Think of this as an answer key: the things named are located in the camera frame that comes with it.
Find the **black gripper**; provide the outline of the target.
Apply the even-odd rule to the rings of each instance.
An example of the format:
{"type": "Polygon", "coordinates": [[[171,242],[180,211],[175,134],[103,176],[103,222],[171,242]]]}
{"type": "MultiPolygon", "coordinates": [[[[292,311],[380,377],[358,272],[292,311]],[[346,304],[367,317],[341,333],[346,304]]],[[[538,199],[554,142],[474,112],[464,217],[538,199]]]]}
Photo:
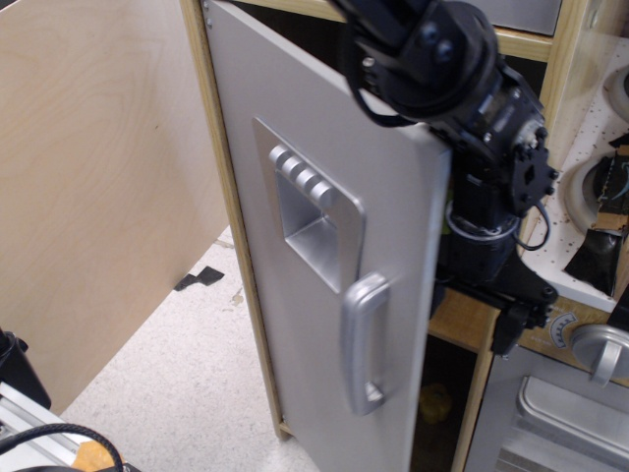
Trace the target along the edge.
{"type": "Polygon", "coordinates": [[[508,220],[488,231],[446,220],[440,239],[430,313],[453,289],[500,311],[491,351],[505,356],[526,329],[545,327],[557,290],[520,258],[521,222],[508,220]]]}

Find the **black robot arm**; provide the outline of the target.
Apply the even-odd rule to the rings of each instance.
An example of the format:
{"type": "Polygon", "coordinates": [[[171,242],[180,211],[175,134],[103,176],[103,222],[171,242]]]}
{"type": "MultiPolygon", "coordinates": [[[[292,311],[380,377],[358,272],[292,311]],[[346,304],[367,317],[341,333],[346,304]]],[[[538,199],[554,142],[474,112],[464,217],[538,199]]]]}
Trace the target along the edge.
{"type": "Polygon", "coordinates": [[[454,289],[499,310],[505,355],[544,326],[557,291],[521,260],[520,231],[554,191],[537,95],[498,50],[476,6],[459,1],[338,1],[342,70],[357,104],[386,128],[424,123],[453,154],[434,301],[454,289]]]}

